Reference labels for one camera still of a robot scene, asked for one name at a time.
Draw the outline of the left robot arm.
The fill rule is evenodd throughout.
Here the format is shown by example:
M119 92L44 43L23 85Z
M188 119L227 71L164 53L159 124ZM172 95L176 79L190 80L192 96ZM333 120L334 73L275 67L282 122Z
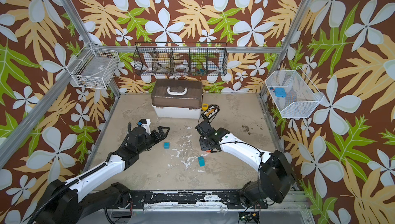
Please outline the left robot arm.
M106 160L85 173L65 182L53 181L29 219L33 224L75 224L81 218L107 206L117 205L129 197L129 189L113 184L106 190L92 191L139 160L141 153L165 140L170 127L159 126L148 132L149 125L139 123L129 128L120 147Z

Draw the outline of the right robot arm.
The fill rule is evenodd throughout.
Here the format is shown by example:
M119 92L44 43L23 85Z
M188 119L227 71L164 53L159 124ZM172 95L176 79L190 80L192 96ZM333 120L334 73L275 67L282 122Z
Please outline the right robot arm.
M199 133L202 151L229 153L257 172L257 180L249 181L239 191L240 202L250 208L260 205L267 208L267 199L282 203L296 182L294 171L285 155L276 150L268 152L242 141L230 131L214 129L203 121L195 127Z

